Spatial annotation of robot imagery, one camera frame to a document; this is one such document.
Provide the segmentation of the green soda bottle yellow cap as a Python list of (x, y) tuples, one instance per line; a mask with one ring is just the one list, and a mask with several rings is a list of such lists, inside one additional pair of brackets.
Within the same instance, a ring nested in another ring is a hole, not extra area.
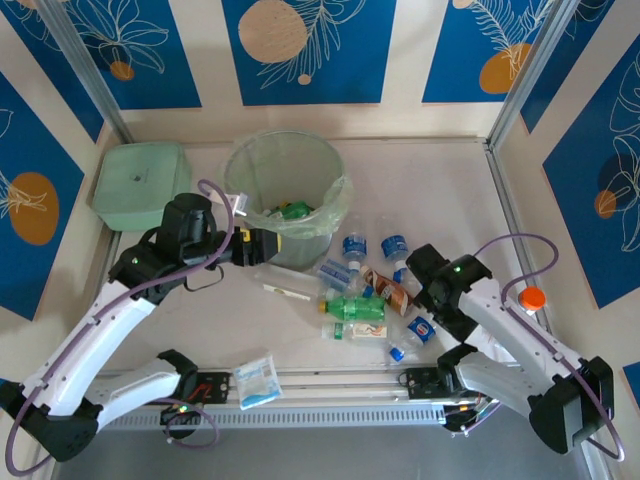
[(343, 322), (385, 320), (385, 301), (377, 297), (336, 297), (323, 300), (318, 311)]

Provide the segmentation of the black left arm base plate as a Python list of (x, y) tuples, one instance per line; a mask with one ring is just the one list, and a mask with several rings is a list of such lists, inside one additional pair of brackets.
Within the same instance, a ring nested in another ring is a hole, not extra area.
[(194, 385), (186, 390), (183, 399), (190, 404), (226, 404), (230, 391), (230, 377), (228, 372), (198, 372)]

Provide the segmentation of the clear bottle dark blue label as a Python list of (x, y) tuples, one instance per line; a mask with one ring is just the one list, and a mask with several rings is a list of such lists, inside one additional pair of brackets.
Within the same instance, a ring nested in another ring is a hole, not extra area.
[(368, 255), (368, 244), (362, 231), (349, 232), (342, 241), (342, 256), (351, 271), (359, 271)]
[(381, 249), (385, 261), (393, 267), (393, 281), (402, 284), (405, 280), (408, 267), (406, 259), (409, 249), (403, 235), (390, 235), (381, 241)]

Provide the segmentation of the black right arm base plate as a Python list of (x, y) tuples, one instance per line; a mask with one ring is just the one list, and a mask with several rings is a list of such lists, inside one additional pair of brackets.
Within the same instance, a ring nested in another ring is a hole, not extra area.
[(405, 377), (410, 400), (446, 399), (451, 395), (436, 367), (408, 368)]

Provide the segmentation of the aluminium side rail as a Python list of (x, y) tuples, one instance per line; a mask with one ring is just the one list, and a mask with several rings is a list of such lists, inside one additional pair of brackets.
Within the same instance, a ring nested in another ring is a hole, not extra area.
[[(557, 264), (559, 249), (547, 237), (522, 230), (516, 202), (496, 148), (489, 140), (484, 141), (483, 148), (508, 228), (507, 234), (504, 234), (498, 240), (491, 240), (489, 244), (510, 241), (513, 245), (521, 274), (510, 280), (504, 288), (507, 297), (515, 300), (515, 288), (517, 286), (539, 286), (538, 278)], [(543, 245), (548, 250), (549, 260), (540, 268), (537, 268), (532, 261), (530, 255), (531, 241)]]

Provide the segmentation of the clear bottle white orange label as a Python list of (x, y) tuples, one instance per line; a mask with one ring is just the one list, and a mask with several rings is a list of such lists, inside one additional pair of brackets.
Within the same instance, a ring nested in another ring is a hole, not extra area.
[(386, 343), (389, 338), (388, 327), (383, 323), (327, 323), (322, 327), (322, 338), (352, 343)]

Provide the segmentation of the clear Pepsi bottle blue label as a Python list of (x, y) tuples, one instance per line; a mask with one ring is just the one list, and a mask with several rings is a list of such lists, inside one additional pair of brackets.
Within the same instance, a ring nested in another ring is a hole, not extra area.
[(389, 340), (389, 355), (395, 362), (420, 353), (428, 341), (435, 336), (435, 329), (423, 316), (416, 316), (408, 324), (392, 330)]

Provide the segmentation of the clear bottle light blue label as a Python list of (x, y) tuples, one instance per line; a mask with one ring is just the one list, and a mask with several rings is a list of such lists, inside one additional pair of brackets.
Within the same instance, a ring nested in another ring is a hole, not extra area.
[(330, 258), (319, 260), (314, 266), (314, 274), (326, 287), (339, 294), (359, 296), (365, 289), (353, 271)]

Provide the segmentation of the grey metal panel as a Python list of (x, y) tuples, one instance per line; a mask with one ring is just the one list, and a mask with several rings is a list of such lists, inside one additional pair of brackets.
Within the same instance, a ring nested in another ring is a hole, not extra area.
[(438, 426), (228, 429), (203, 451), (111, 430), (52, 480), (612, 480), (596, 455), (559, 455), (500, 409), (467, 436)]

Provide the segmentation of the aluminium mounting rail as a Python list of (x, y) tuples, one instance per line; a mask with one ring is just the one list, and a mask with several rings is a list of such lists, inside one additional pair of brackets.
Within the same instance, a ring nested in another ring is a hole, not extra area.
[[(479, 398), (488, 397), (489, 400), (504, 400), (506, 395), (513, 394), (509, 397), (511, 400), (523, 400), (525, 413), (528, 415), (530, 396), (543, 395), (552, 386), (559, 383), (563, 378), (570, 378), (569, 371), (564, 368), (558, 370), (561, 365), (555, 365), (555, 370), (545, 372), (553, 374), (550, 379), (544, 382), (536, 383), (530, 372), (525, 371), (516, 364), (497, 363), (484, 356), (475, 361), (475, 363), (462, 365), (462, 374), (466, 375), (464, 379), (458, 375), (455, 368), (452, 367), (453, 377), (445, 378), (449, 372), (447, 368), (438, 368), (446, 385), (450, 388), (451, 395), (446, 399), (432, 400), (413, 400), (413, 401), (434, 401), (436, 403), (478, 403)], [(107, 375), (101, 373), (90, 383), (85, 397), (94, 404), (104, 404), (115, 399), (116, 393), (129, 393), (134, 387), (142, 387), (143, 383), (149, 383), (151, 380), (160, 379), (160, 360), (154, 360), (150, 364), (136, 371), (127, 371), (120, 376)], [(388, 368), (373, 370), (291, 370), (278, 369), (277, 377), (282, 389), (282, 395), (276, 399), (281, 401), (284, 399), (292, 400), (294, 403), (302, 402), (303, 406), (310, 406), (312, 403), (346, 402), (347, 400), (372, 401), (393, 400), (398, 397), (401, 401), (410, 400), (406, 388), (405, 371), (408, 369), (406, 365), (399, 367), (388, 366)], [(419, 367), (436, 367), (434, 365), (409, 365), (412, 368)], [(232, 371), (229, 369), (199, 370), (198, 372), (228, 372), (230, 377), (230, 391), (227, 402), (238, 405), (239, 399), (235, 387), (235, 381)], [(176, 392), (169, 396), (175, 396), (183, 399), (186, 390), (195, 383), (196, 374), (190, 374), (183, 387), (177, 387)]]

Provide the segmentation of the small green plastic bottle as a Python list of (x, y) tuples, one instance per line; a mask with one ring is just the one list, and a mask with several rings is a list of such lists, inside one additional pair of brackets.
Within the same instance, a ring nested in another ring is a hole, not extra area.
[(297, 220), (309, 216), (313, 209), (304, 201), (288, 203), (280, 209), (284, 220)]

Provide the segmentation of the clear plastic tube paper strip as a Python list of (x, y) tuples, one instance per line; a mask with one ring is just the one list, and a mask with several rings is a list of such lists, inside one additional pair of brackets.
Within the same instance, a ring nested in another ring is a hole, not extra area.
[(274, 265), (258, 268), (254, 279), (268, 292), (311, 303), (318, 300), (322, 291), (318, 278)]

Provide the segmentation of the brown chocolate drink bottle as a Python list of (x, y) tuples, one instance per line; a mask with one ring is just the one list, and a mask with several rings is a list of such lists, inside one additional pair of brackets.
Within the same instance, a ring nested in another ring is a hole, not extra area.
[(414, 297), (402, 285), (366, 265), (360, 268), (360, 275), (395, 313), (402, 317), (411, 313)]

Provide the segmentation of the pale green lidded box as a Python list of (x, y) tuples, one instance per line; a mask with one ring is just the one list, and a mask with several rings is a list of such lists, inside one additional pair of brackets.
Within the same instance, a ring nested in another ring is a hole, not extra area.
[(102, 161), (91, 208), (113, 231), (146, 231), (160, 225), (168, 202), (191, 188), (192, 170), (182, 145), (120, 145)]

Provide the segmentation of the white blue wipe packet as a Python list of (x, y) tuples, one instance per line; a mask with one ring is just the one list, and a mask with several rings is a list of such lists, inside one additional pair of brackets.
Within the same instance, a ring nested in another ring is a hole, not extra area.
[(282, 395), (271, 355), (236, 367), (233, 376), (241, 410), (269, 403)]

